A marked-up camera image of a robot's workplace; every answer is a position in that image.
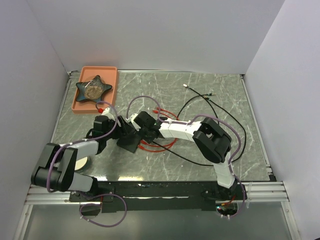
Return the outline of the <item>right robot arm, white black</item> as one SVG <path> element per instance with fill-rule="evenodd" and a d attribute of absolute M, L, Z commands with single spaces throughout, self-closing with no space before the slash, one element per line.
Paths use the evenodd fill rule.
<path fill-rule="evenodd" d="M 133 114 L 129 118 L 140 137 L 148 144 L 155 139 L 179 139 L 193 142 L 211 163 L 217 176 L 218 193 L 223 199 L 236 194 L 236 178 L 230 171 L 230 135 L 211 117 L 201 121 L 180 121 L 167 117 L 153 118 L 147 112 Z"/>

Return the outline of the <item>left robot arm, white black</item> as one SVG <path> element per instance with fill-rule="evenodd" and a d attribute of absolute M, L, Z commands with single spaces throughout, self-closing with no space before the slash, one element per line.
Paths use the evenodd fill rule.
<path fill-rule="evenodd" d="M 31 184 L 56 191 L 77 191 L 87 201 L 99 195 L 98 180 L 93 176 L 75 172 L 76 162 L 85 157 L 100 154 L 110 139 L 120 140 L 134 132 L 135 128 L 122 116 L 115 119 L 98 115 L 93 128 L 81 140 L 66 144 L 48 143 L 44 146 L 31 175 Z"/>

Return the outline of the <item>black network switch box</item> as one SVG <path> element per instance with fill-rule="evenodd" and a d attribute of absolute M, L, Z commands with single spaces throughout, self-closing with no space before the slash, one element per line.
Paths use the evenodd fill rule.
<path fill-rule="evenodd" d="M 122 136 L 118 141 L 117 141 L 117 146 L 127 150 L 131 153 L 135 153 L 140 142 L 141 142 L 142 138 L 141 136 L 138 134 L 137 131 L 133 131 L 129 134 L 126 134 L 125 136 Z"/>

